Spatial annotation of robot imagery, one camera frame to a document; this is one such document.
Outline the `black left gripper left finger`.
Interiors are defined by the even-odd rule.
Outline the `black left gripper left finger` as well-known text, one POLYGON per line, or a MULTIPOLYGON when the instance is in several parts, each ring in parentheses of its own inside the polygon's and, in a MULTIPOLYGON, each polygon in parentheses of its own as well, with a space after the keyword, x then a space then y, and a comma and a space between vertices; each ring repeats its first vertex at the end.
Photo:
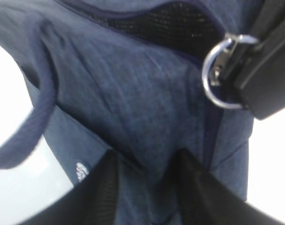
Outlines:
POLYGON ((118 156, 107 151, 89 175, 23 225, 112 225, 119 196, 118 156))

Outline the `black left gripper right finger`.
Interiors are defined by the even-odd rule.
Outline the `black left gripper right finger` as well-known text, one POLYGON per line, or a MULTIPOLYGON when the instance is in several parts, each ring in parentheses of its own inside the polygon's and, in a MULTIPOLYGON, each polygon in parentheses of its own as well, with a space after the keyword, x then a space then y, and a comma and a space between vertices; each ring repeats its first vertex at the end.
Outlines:
POLYGON ((176 156, 176 190, 184 225, 280 225, 222 185, 187 150, 176 156))

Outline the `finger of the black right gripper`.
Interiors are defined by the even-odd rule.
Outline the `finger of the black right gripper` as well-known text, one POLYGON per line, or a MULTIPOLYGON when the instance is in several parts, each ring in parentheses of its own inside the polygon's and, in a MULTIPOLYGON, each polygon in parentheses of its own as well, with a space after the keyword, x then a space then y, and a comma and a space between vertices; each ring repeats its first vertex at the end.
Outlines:
POLYGON ((238 47, 223 80, 263 120, 285 108, 285 0, 265 0, 249 34, 259 43, 238 47))

